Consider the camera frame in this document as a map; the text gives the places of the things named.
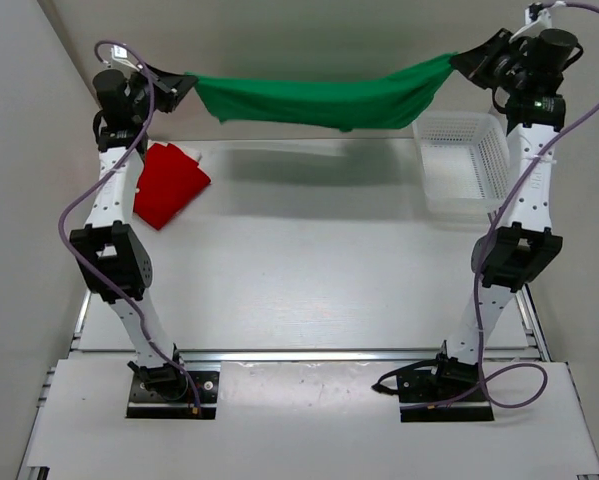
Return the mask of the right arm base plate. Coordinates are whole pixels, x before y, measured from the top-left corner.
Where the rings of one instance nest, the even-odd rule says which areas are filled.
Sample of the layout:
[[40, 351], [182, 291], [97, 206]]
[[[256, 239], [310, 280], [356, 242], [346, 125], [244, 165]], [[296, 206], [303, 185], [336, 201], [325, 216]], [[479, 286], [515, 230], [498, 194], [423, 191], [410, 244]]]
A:
[[438, 354], [383, 374], [371, 389], [398, 398], [402, 423], [491, 422], [493, 409], [478, 380], [475, 365]]

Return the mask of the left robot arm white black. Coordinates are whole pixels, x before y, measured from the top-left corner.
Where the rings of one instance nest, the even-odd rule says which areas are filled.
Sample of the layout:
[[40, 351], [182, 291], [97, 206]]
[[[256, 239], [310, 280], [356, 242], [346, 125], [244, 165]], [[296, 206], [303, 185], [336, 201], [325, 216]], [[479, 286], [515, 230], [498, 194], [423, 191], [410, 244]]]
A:
[[193, 400], [197, 391], [150, 298], [152, 263], [131, 217], [149, 122], [155, 112], [173, 112], [197, 82], [192, 75], [146, 67], [130, 75], [107, 69], [94, 77], [100, 109], [93, 132], [102, 183], [84, 226], [66, 236], [88, 289], [115, 312], [134, 346], [129, 366], [136, 379], [167, 402]]

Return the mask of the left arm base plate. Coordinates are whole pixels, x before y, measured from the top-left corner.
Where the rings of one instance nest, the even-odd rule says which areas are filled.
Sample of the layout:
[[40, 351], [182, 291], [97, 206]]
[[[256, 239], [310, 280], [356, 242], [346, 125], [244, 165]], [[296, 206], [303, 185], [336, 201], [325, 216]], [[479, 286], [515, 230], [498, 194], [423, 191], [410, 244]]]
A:
[[166, 365], [145, 369], [135, 362], [126, 407], [128, 419], [214, 420], [217, 411], [220, 372], [189, 370], [198, 396], [188, 385], [188, 378]]

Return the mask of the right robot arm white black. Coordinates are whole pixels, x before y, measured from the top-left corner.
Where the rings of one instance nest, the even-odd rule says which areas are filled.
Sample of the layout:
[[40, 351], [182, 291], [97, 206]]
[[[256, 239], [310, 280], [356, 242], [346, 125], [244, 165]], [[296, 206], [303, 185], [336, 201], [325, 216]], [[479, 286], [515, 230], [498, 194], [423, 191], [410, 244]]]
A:
[[428, 387], [449, 400], [480, 380], [484, 347], [514, 294], [560, 253], [552, 230], [549, 191], [554, 146], [564, 130], [563, 73], [583, 49], [575, 35], [548, 28], [535, 36], [499, 30], [480, 46], [451, 57], [451, 67], [473, 85], [507, 93], [508, 190], [491, 227], [473, 248], [473, 293], [459, 329], [444, 341]]

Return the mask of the white t shirt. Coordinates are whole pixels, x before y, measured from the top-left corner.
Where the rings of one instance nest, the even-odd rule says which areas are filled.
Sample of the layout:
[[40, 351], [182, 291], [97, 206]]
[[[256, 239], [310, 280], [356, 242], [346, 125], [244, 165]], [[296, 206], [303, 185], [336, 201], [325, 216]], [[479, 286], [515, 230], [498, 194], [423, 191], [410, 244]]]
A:
[[166, 148], [176, 155], [184, 155], [196, 164], [199, 164], [202, 159], [202, 152], [189, 146], [180, 145], [176, 143], [168, 143]]

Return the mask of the red t shirt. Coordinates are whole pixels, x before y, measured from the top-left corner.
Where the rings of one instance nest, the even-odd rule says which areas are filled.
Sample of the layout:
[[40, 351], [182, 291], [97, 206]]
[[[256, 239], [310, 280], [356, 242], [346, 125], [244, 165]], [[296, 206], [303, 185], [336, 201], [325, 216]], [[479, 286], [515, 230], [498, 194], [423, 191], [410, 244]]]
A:
[[162, 230], [210, 184], [210, 177], [167, 144], [149, 147], [134, 200], [134, 213], [154, 230]]

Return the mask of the green t shirt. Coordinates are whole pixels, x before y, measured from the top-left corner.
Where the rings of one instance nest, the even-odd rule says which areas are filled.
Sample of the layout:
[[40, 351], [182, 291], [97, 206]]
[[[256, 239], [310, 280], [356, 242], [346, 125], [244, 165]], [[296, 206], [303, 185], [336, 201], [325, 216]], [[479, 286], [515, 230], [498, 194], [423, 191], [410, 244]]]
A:
[[195, 90], [221, 123], [253, 121], [353, 130], [400, 130], [433, 102], [453, 72], [446, 53], [381, 78], [303, 82], [197, 77]]

